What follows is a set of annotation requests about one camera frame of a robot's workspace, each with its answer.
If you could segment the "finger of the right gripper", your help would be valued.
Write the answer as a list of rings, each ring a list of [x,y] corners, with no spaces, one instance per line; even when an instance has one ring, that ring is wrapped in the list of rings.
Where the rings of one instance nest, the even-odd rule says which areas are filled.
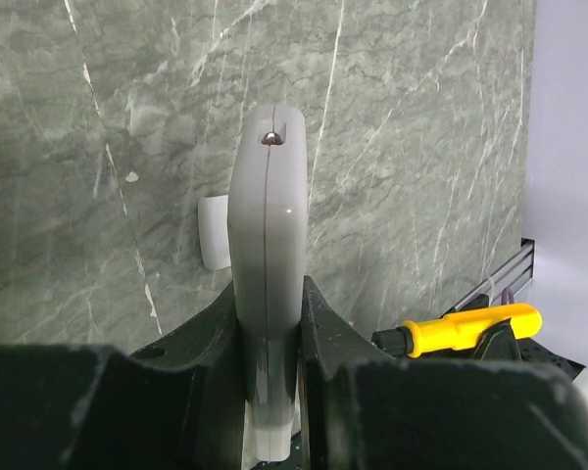
[[[502,320],[488,327],[467,354],[473,360],[522,361],[512,323]]]

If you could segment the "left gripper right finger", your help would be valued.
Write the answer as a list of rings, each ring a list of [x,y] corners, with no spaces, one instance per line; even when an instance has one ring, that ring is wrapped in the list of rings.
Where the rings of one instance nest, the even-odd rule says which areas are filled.
[[[552,363],[394,358],[311,278],[300,333],[306,469],[588,469],[588,405]]]

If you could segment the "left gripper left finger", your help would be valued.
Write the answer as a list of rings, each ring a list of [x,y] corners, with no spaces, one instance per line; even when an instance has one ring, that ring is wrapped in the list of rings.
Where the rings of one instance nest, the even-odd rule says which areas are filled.
[[[244,408],[231,288],[133,354],[0,346],[0,469],[237,469]]]

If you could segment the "yellow handled screwdriver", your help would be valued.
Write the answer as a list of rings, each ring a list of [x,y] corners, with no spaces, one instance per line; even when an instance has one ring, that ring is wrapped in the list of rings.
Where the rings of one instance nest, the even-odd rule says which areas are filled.
[[[489,306],[446,313],[441,318],[377,331],[371,342],[385,353],[418,358],[424,353],[474,349],[485,332],[500,323],[512,328],[514,340],[531,338],[543,324],[540,312],[528,304]]]

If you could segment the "white battery cover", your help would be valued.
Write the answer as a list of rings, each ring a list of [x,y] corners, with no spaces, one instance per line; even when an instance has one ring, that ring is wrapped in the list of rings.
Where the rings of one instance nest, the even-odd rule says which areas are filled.
[[[230,267],[227,231],[228,196],[204,197],[198,202],[198,230],[203,263],[218,271]]]

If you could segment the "white remote control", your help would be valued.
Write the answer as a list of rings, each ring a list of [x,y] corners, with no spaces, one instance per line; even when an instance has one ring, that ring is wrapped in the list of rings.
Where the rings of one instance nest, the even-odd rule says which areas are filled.
[[[308,227],[306,125],[286,105],[246,117],[228,194],[227,229],[257,459],[290,455]]]

